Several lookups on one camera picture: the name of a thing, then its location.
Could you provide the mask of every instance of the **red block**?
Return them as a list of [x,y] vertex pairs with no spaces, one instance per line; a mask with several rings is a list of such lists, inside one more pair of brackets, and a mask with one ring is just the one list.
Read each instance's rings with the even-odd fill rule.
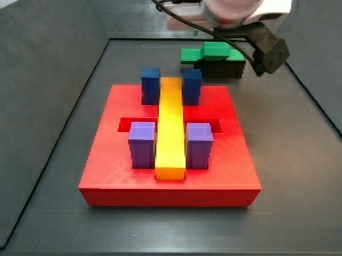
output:
[[93,206],[249,206],[260,191],[249,148],[225,86],[204,86],[200,106],[185,107],[185,122],[213,124],[209,170],[188,170],[185,181],[161,181],[154,170],[133,169],[133,121],[157,121],[158,107],[142,105],[142,89],[111,89],[83,177],[82,194]]

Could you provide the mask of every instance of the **yellow block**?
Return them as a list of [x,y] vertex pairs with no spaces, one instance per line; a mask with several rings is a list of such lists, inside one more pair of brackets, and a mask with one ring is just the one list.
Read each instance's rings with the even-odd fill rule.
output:
[[161,79],[155,176],[158,180],[184,180],[186,178],[181,78],[162,77]]

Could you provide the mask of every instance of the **block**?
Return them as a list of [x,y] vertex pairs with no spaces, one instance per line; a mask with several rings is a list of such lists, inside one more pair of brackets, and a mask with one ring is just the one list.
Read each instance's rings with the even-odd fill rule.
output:
[[158,105],[161,94],[161,69],[143,68],[142,69],[142,104]]
[[157,117],[122,117],[119,127],[118,127],[118,132],[130,132],[131,124],[134,122],[153,122],[155,124],[155,130],[158,130],[158,126],[157,126],[158,118]]
[[184,105],[197,106],[201,99],[202,72],[200,69],[184,70]]
[[228,58],[228,61],[245,61],[245,56],[240,50],[230,50],[230,57]]
[[133,122],[129,143],[133,168],[153,169],[155,167],[155,123]]
[[181,64],[196,64],[202,58],[201,49],[181,50]]
[[246,61],[201,60],[194,67],[201,69],[204,78],[242,78]]
[[209,169],[214,137],[209,123],[188,123],[186,159],[188,169]]
[[225,42],[206,42],[201,48],[202,59],[218,60],[230,57],[232,46]]
[[158,180],[185,180],[186,177],[181,78],[161,81],[155,177]]
[[157,180],[154,170],[131,168],[129,130],[119,131],[121,121],[158,118],[158,106],[142,105],[141,99],[139,85],[113,86],[79,183],[87,203],[130,207],[252,205],[262,187],[228,87],[202,86],[201,105],[184,107],[186,123],[220,120],[221,127],[213,134],[209,169],[188,170],[184,181]]

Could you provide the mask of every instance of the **gray table surface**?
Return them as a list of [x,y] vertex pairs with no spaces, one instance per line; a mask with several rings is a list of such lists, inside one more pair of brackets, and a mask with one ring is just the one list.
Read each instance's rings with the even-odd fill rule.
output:
[[3,253],[342,252],[342,143],[288,67],[229,80],[264,190],[249,208],[91,208],[78,183],[113,84],[201,42],[111,41]]

